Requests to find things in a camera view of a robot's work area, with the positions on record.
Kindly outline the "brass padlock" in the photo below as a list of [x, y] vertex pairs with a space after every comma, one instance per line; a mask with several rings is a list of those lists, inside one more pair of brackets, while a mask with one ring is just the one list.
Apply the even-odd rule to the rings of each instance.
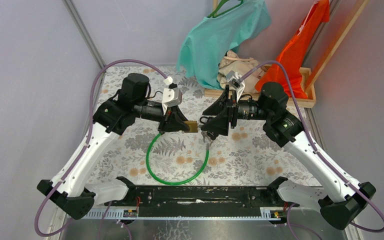
[[198, 122], [197, 121], [183, 121], [186, 129], [182, 130], [183, 133], [197, 133], [198, 130]]

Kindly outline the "green cable lock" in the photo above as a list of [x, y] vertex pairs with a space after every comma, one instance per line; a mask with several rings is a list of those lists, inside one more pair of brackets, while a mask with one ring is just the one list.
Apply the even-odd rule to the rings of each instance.
[[147, 148], [145, 165], [157, 183], [178, 186], [197, 179], [209, 159], [209, 145], [202, 138], [181, 133], [159, 133]]

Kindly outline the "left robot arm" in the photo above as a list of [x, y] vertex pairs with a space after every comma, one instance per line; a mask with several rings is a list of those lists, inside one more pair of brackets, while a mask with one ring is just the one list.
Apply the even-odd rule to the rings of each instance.
[[135, 186], [125, 177], [103, 183], [87, 182], [93, 169], [108, 147], [120, 137], [136, 119], [158, 122], [160, 133], [196, 133], [198, 123], [189, 121], [178, 105], [182, 93], [169, 77], [162, 101], [149, 100], [150, 79], [140, 73], [130, 73], [122, 81], [116, 94], [102, 103], [92, 118], [92, 129], [86, 134], [60, 172], [50, 180], [41, 180], [37, 189], [61, 208], [72, 219], [83, 218], [95, 206], [119, 201], [128, 206], [135, 200]]

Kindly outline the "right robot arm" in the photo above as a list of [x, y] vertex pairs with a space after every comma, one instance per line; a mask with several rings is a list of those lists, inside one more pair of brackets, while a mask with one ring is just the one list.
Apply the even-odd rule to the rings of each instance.
[[268, 138], [297, 158], [322, 186], [316, 190], [279, 177], [269, 185], [267, 201], [273, 206], [285, 201], [310, 208], [332, 227], [344, 230], [368, 205], [376, 188], [345, 173], [306, 134], [303, 123], [287, 110], [289, 97], [279, 83], [265, 83], [257, 100], [240, 100], [229, 92], [226, 87], [203, 111], [201, 129], [214, 140], [227, 136], [238, 120], [264, 121], [262, 128]]

